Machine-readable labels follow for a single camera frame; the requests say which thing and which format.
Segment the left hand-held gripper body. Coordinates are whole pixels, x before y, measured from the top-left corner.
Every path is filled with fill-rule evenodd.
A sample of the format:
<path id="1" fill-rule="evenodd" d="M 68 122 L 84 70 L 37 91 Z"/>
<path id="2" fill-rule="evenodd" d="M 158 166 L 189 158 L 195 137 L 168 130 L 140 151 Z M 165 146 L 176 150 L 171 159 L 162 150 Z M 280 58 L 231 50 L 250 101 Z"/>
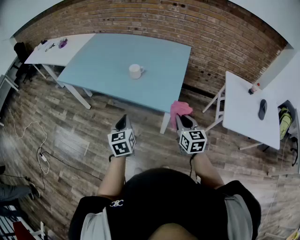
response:
<path id="1" fill-rule="evenodd" d="M 132 128 L 118 130 L 113 127 L 107 136 L 109 146 L 115 157 L 134 154 L 136 140 Z"/>

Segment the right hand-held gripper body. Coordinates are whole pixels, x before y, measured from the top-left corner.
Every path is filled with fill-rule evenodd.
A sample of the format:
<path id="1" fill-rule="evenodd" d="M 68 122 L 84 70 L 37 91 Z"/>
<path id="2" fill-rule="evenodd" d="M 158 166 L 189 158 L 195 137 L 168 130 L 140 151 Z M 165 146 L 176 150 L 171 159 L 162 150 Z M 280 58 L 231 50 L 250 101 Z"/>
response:
<path id="1" fill-rule="evenodd" d="M 192 128 L 178 127 L 176 133 L 182 155 L 204 152 L 208 139 L 205 131 L 199 126 Z"/>

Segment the pink cloth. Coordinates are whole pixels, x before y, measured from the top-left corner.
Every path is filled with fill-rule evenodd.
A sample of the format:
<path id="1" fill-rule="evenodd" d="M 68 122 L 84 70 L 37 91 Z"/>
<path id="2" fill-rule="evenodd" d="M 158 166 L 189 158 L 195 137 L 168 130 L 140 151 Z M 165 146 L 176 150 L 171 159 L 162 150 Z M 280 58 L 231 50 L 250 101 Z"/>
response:
<path id="1" fill-rule="evenodd" d="M 193 108 L 186 102 L 174 101 L 170 109 L 170 120 L 172 128 L 176 129 L 176 115 L 189 115 L 193 112 Z"/>

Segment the white ceramic mug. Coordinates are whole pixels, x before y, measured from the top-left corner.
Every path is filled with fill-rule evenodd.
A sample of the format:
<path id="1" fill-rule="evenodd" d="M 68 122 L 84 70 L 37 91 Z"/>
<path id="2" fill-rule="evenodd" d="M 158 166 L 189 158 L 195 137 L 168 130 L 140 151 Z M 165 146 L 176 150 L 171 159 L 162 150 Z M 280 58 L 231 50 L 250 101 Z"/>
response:
<path id="1" fill-rule="evenodd" d="M 129 67 L 129 74 L 132 79 L 139 79 L 144 72 L 144 67 L 138 64 L 132 64 Z"/>

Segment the person's right forearm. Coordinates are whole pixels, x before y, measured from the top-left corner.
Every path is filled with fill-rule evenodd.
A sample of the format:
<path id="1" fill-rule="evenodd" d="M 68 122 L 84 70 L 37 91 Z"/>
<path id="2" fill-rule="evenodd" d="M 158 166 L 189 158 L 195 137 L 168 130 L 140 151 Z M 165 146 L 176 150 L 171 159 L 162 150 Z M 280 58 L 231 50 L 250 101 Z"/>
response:
<path id="1" fill-rule="evenodd" d="M 221 176 L 205 153 L 197 153 L 193 158 L 193 164 L 202 185 L 214 189 L 224 185 Z"/>

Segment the person's left forearm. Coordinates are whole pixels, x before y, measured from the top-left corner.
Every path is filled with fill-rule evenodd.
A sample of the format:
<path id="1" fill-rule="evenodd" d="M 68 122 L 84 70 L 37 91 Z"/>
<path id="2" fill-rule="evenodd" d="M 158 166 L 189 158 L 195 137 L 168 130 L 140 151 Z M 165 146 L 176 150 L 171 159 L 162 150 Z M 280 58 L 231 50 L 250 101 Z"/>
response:
<path id="1" fill-rule="evenodd" d="M 114 199 L 120 195 L 125 183 L 126 156 L 111 157 L 110 164 L 102 180 L 97 196 Z"/>

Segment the white table with slanted legs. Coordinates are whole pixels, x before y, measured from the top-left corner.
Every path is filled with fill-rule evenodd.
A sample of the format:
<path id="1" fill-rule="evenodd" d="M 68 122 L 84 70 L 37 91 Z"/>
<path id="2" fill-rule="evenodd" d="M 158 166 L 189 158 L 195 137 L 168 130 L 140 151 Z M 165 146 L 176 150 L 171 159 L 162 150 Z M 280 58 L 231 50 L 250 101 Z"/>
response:
<path id="1" fill-rule="evenodd" d="M 222 123 L 224 128 L 257 141 L 252 145 L 240 147 L 240 150 L 261 144 L 278 150 L 280 148 L 280 131 L 277 103 L 267 90 L 257 90 L 250 95 L 248 90 L 251 87 L 251 83 L 227 71 L 224 86 L 202 111 L 206 112 L 214 102 L 217 103 L 215 121 L 206 127 L 205 131 Z M 258 117 L 262 99 L 267 101 L 264 120 L 260 120 Z"/>

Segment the person's torso in black shirt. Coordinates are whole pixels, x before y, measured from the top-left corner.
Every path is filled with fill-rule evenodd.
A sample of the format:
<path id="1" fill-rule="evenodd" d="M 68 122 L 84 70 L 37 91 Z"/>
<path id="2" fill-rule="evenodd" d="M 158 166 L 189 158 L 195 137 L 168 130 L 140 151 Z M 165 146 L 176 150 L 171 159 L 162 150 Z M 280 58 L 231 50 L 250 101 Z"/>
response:
<path id="1" fill-rule="evenodd" d="M 115 200 L 83 197 L 70 223 L 69 240 L 148 240 L 161 226 L 177 224 L 198 240 L 255 240 L 261 207 L 237 180 L 217 189 L 167 168 L 135 175 Z"/>

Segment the light blue table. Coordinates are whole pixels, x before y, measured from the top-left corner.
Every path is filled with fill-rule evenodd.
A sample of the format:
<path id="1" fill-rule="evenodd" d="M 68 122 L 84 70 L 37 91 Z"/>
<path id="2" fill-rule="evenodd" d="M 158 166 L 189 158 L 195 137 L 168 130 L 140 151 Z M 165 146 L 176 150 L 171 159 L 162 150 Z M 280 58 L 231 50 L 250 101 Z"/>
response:
<path id="1" fill-rule="evenodd" d="M 170 121 L 170 108 L 178 100 L 191 48 L 188 45 L 129 34 L 96 34 L 59 75 L 78 99 L 76 87 L 103 93 L 164 113 L 160 132 Z M 129 67 L 144 67 L 132 79 Z"/>

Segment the red-capped soda bottle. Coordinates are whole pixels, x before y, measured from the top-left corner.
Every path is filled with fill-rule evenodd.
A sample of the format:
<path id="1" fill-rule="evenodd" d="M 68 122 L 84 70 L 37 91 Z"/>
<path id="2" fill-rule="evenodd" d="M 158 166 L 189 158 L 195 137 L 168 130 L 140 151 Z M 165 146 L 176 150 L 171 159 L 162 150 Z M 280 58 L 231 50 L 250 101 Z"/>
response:
<path id="1" fill-rule="evenodd" d="M 248 90 L 249 94 L 254 94 L 260 87 L 260 83 L 254 83 L 252 87 Z"/>

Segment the long white table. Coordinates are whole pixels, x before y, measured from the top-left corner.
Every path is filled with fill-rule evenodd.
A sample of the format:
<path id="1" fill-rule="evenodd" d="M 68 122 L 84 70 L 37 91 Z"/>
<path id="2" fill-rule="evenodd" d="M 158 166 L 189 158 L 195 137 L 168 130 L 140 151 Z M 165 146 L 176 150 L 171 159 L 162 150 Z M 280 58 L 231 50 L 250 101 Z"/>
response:
<path id="1" fill-rule="evenodd" d="M 59 38 L 47 40 L 45 44 L 39 44 L 25 61 L 26 64 L 37 65 L 41 64 L 48 74 L 56 81 L 60 87 L 64 87 L 62 82 L 58 81 L 58 76 L 55 74 L 52 66 L 67 66 L 77 52 L 94 36 L 94 33 L 69 35 Z M 67 44 L 59 49 L 59 42 L 67 38 Z M 56 46 L 45 52 L 47 45 L 56 43 Z"/>

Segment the yellow-green bag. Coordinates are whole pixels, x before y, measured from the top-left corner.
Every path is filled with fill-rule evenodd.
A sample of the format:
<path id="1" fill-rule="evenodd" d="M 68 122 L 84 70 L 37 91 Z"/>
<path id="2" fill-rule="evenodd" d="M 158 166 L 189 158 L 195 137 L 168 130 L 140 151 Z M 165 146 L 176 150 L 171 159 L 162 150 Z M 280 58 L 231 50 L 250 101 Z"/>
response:
<path id="1" fill-rule="evenodd" d="M 280 140 L 282 140 L 292 123 L 292 117 L 288 108 L 283 107 L 279 112 L 279 131 Z"/>

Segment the black chair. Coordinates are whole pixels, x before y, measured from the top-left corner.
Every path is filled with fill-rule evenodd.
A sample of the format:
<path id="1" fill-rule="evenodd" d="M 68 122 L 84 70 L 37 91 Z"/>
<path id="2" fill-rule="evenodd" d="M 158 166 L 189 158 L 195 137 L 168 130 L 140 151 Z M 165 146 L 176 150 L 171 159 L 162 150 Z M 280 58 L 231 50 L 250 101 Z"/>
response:
<path id="1" fill-rule="evenodd" d="M 24 42 L 16 43 L 14 46 L 14 51 L 16 52 L 18 59 L 21 62 L 21 66 L 17 70 L 16 77 L 20 77 L 23 74 L 25 74 L 23 82 L 25 82 L 26 79 L 28 79 L 31 82 L 33 66 L 31 64 L 25 64 L 25 61 L 28 59 L 29 54 L 27 53 Z"/>

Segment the black metal rack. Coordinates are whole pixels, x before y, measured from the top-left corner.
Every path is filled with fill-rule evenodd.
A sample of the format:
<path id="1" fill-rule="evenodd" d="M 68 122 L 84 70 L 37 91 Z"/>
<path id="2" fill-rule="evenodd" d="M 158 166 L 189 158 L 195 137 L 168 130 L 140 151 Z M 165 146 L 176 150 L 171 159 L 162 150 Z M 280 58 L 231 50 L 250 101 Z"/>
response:
<path id="1" fill-rule="evenodd" d="M 21 222 L 35 240 L 47 240 L 45 224 L 40 222 L 39 229 L 34 228 L 27 218 L 21 216 L 22 213 L 14 205 L 0 207 L 0 240 L 17 240 L 14 222 Z"/>

